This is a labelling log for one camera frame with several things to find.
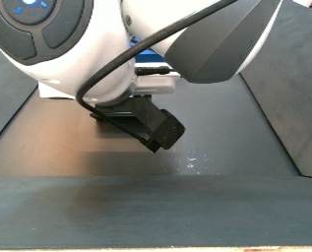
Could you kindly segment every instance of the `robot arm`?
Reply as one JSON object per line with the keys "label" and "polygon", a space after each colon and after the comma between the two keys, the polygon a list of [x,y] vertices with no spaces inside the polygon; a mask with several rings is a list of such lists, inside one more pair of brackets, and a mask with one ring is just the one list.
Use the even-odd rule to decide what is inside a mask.
{"label": "robot arm", "polygon": [[[129,98],[136,87],[133,59],[120,64],[100,82],[93,81],[89,90],[85,84],[97,80],[98,70],[128,51],[131,34],[144,39],[177,20],[225,2],[0,0],[0,50],[41,83],[78,96],[81,103],[96,103],[97,108],[85,104],[94,113],[110,113],[113,107],[118,112],[133,110],[149,129],[151,139],[144,145],[156,152],[160,147],[169,149],[175,145],[185,127],[145,97]],[[272,29],[282,0],[232,2],[236,3],[153,46],[193,83],[231,79],[256,56]]]}

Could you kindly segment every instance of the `metal bracket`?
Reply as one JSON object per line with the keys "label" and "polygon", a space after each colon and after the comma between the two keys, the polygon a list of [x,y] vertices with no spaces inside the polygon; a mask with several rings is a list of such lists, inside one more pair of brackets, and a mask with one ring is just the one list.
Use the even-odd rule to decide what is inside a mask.
{"label": "metal bracket", "polygon": [[156,153],[160,148],[169,150],[185,133],[185,126],[176,116],[165,109],[160,109],[149,96],[131,97],[116,106],[96,106],[112,118],[133,116],[145,126],[149,139],[143,141],[144,146]]}

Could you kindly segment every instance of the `blue light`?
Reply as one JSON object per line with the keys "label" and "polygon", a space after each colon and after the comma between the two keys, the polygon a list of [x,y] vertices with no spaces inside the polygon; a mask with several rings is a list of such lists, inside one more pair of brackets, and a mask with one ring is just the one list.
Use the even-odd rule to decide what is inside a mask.
{"label": "blue light", "polygon": [[25,2],[26,4],[34,4],[34,3],[37,2],[37,0],[24,0],[24,2]]}
{"label": "blue light", "polygon": [[24,8],[22,7],[18,7],[17,10],[15,10],[15,13],[17,14],[21,14],[24,12]]}

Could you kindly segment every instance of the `dark gray floor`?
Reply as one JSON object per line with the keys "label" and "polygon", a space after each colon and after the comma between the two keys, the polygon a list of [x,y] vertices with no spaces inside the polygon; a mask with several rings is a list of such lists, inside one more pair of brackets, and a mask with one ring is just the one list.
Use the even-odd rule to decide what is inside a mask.
{"label": "dark gray floor", "polygon": [[312,176],[312,10],[284,1],[272,35],[243,73],[295,163]]}
{"label": "dark gray floor", "polygon": [[156,155],[76,101],[36,94],[0,138],[0,176],[298,175],[240,77],[179,81],[177,92],[155,99],[188,127]]}
{"label": "dark gray floor", "polygon": [[37,85],[38,83],[15,68],[0,52],[0,131]]}
{"label": "dark gray floor", "polygon": [[312,245],[312,179],[0,178],[0,249]]}

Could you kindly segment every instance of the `gray panel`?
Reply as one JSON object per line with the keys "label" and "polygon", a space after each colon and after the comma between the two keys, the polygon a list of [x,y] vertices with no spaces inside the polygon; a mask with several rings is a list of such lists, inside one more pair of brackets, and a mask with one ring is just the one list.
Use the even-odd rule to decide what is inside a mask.
{"label": "gray panel", "polygon": [[0,249],[312,245],[312,179],[0,178]]}
{"label": "gray panel", "polygon": [[15,68],[0,53],[0,131],[37,85],[37,82]]}
{"label": "gray panel", "polygon": [[304,175],[312,176],[312,10],[282,6],[264,49],[243,73]]}
{"label": "gray panel", "polygon": [[279,4],[280,0],[239,1],[184,31],[165,58],[189,82],[219,83],[232,78]]}
{"label": "gray panel", "polygon": [[177,86],[155,102],[188,131],[156,155],[76,101],[36,95],[0,139],[0,175],[298,174],[240,77]]}

